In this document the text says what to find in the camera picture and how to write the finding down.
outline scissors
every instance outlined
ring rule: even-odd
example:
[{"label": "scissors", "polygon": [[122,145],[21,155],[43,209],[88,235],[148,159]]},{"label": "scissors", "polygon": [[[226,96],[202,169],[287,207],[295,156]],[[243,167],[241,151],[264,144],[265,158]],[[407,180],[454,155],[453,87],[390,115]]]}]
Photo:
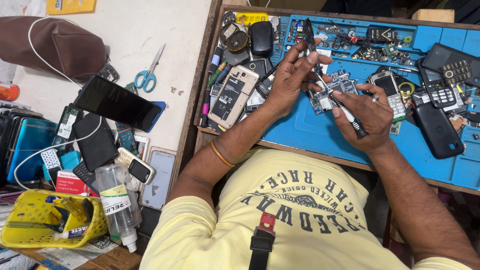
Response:
[{"label": "scissors", "polygon": [[[143,87],[144,91],[147,92],[147,93],[152,92],[153,88],[155,88],[156,77],[155,77],[155,74],[153,74],[153,70],[155,69],[156,65],[158,65],[158,60],[160,59],[160,55],[162,55],[163,47],[165,47],[165,43],[163,43],[163,45],[160,47],[160,49],[156,53],[155,59],[153,60],[150,68],[148,70],[140,71],[135,76],[135,80],[133,81],[133,84],[135,84],[136,88],[142,88]],[[140,82],[140,84],[137,85],[137,81],[138,81],[138,78],[140,76],[143,76],[143,79]],[[153,81],[153,86],[152,86],[152,88],[147,90],[147,85],[150,81]]]}]

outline white table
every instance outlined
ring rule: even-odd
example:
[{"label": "white table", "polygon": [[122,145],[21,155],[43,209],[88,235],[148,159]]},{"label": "white table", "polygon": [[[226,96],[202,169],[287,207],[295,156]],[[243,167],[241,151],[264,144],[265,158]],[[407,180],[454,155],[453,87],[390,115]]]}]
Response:
[{"label": "white table", "polygon": [[[154,74],[155,89],[141,97],[164,101],[167,108],[150,133],[150,146],[176,151],[202,44],[210,0],[98,0],[93,12],[62,15],[103,39],[113,67],[120,74],[116,83],[125,86],[139,71],[146,70],[166,42]],[[20,88],[15,102],[32,106],[53,122],[78,95],[78,87],[66,79],[18,66],[13,83]],[[108,121],[112,129],[115,123]]]}]

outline bangle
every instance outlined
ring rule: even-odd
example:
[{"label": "bangle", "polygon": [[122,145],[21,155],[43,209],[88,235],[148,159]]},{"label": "bangle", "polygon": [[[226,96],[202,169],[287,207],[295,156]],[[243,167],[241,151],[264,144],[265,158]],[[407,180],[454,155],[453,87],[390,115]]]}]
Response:
[{"label": "bangle", "polygon": [[221,161],[223,161],[223,163],[225,163],[225,165],[229,166],[230,168],[235,167],[235,164],[232,164],[232,163],[228,162],[228,161],[222,156],[222,154],[220,154],[220,152],[218,152],[218,150],[217,150],[216,147],[215,147],[215,144],[213,143],[213,140],[210,142],[210,145],[212,146],[212,149],[213,149],[213,151],[215,152],[216,156],[217,156]]}]

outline red buckle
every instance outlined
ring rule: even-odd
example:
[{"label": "red buckle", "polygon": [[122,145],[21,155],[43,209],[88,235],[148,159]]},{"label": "red buckle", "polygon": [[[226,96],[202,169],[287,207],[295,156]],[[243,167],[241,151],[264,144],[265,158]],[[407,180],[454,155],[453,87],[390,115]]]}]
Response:
[{"label": "red buckle", "polygon": [[256,235],[257,230],[266,231],[271,235],[275,235],[275,232],[273,231],[274,225],[275,215],[264,212],[260,218],[260,224],[255,228],[255,233],[253,235]]}]

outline charging cable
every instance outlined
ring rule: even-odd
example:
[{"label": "charging cable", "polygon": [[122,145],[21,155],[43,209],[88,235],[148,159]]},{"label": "charging cable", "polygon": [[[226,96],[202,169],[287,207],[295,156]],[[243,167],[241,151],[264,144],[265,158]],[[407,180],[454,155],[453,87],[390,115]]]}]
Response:
[{"label": "charging cable", "polygon": [[[43,58],[38,54],[38,52],[35,50],[35,48],[33,47],[32,38],[30,37],[30,34],[32,33],[33,26],[34,26],[37,22],[39,22],[39,21],[41,21],[41,20],[45,20],[45,19],[65,20],[65,21],[70,22],[70,23],[72,23],[72,24],[74,24],[74,25],[76,25],[76,26],[78,26],[78,25],[77,25],[76,23],[70,21],[70,20],[63,19],[63,18],[57,18],[57,17],[45,17],[45,18],[38,19],[38,20],[36,20],[36,21],[34,21],[34,22],[32,23],[32,25],[30,26],[30,29],[28,30],[28,42],[30,42],[30,46],[32,47],[33,52],[34,52],[45,64],[47,64],[47,65],[48,65],[51,69],[53,69],[54,71],[62,74],[65,78],[67,78],[69,81],[71,81],[71,82],[74,83],[76,86],[78,86],[80,89],[82,89],[82,86],[81,86],[81,85],[77,84],[77,83],[74,82],[72,79],[70,79],[67,75],[63,74],[62,72],[58,71],[56,68],[52,67],[49,63],[47,63],[47,61],[45,61],[45,59],[43,59]],[[83,138],[80,138],[80,139],[73,140],[73,141],[71,141],[71,142],[66,142],[66,143],[62,143],[62,144],[59,144],[59,145],[50,146],[50,147],[47,147],[47,148],[45,148],[45,149],[42,149],[42,150],[40,150],[40,151],[32,154],[31,156],[29,156],[28,158],[26,158],[25,160],[23,160],[22,162],[20,162],[20,164],[18,164],[18,166],[17,166],[17,167],[15,168],[15,170],[13,171],[13,176],[15,177],[15,180],[16,180],[17,183],[18,183],[21,187],[23,187],[24,189],[26,189],[26,190],[30,189],[30,188],[24,186],[24,185],[20,182],[20,180],[18,180],[17,170],[18,170],[18,168],[19,168],[20,166],[22,166],[27,160],[31,159],[33,156],[35,156],[35,155],[37,155],[37,154],[39,154],[39,153],[41,153],[41,152],[43,152],[43,151],[45,151],[45,150],[52,149],[52,148],[54,148],[54,147],[58,147],[58,146],[62,146],[62,145],[66,145],[66,144],[70,144],[70,143],[74,143],[74,142],[78,142],[78,141],[81,141],[81,140],[83,140],[83,139],[87,139],[88,137],[90,137],[91,135],[93,135],[93,134],[100,128],[101,125],[102,125],[102,117],[100,116],[100,121],[99,121],[99,123],[98,123],[98,126],[97,126],[96,129],[95,129],[92,133],[90,133],[89,135],[87,135],[87,136],[85,136],[85,137],[83,137]]]}]

